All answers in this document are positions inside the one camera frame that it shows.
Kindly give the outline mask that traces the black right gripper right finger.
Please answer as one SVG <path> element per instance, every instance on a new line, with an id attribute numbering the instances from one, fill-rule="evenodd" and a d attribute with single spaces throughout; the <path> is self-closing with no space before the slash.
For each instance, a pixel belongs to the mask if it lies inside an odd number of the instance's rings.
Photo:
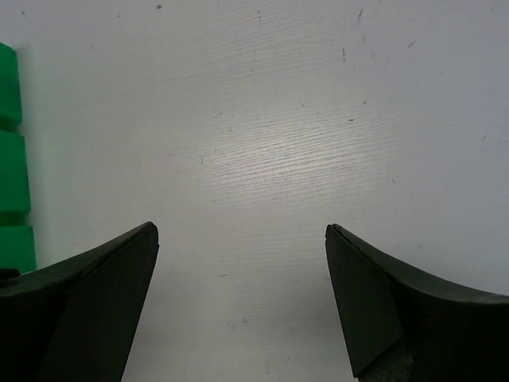
<path id="1" fill-rule="evenodd" d="M 325 247 L 357 380 L 507 380 L 507 296 L 431 275 L 337 224 Z"/>

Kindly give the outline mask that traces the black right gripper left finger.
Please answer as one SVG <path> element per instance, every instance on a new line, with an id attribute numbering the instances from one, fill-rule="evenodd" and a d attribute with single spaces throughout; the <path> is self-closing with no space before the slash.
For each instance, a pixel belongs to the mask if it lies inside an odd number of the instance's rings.
<path id="1" fill-rule="evenodd" d="M 3 381 L 120 381 L 159 249 L 146 222 L 25 274 L 1 270 Z"/>

